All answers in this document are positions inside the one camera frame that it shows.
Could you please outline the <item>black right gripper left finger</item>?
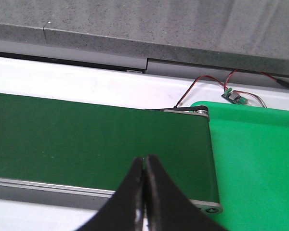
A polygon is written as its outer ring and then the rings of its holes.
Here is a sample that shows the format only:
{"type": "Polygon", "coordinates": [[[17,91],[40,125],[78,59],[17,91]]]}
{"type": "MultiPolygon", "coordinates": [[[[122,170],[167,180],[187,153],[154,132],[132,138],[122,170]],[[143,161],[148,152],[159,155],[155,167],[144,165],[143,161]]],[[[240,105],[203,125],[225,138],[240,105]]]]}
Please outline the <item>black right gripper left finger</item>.
{"type": "Polygon", "coordinates": [[[79,231],[141,231],[144,221],[143,159],[131,167],[112,197],[79,231]]]}

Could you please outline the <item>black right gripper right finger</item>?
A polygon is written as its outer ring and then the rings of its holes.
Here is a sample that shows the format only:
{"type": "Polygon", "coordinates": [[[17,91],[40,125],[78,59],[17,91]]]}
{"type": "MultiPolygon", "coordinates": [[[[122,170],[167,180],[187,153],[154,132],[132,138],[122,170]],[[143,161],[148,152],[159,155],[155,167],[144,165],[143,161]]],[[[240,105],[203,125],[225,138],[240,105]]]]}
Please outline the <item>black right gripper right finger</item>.
{"type": "Polygon", "coordinates": [[[145,202],[150,231],[224,231],[176,186],[159,158],[145,159],[145,202]]]}

